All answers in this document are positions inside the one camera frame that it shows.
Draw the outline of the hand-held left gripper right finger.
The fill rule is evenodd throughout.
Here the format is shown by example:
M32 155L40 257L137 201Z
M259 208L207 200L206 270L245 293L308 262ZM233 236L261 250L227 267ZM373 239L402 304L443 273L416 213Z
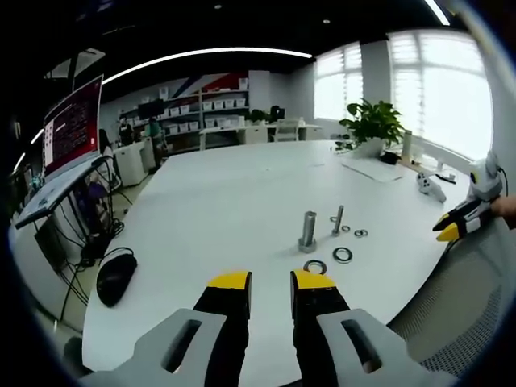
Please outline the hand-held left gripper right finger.
M290 273L293 345L303 386L452 386L457 379L414 361L403 338L348 306L326 275Z

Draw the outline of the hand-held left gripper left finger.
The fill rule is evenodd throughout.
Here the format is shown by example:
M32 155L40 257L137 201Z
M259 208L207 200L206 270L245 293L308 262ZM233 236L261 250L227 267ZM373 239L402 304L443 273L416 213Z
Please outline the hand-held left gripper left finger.
M93 372L82 386L237 386L248 346L252 275L211 280L195 306L179 309L135 343L131 358Z

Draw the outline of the person's right hand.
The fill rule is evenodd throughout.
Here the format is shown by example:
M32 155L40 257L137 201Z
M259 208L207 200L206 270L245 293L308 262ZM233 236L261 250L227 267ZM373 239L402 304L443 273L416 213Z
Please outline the person's right hand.
M501 217L510 230L516 227L516 196L504 196L497 198L491 205L495 216Z

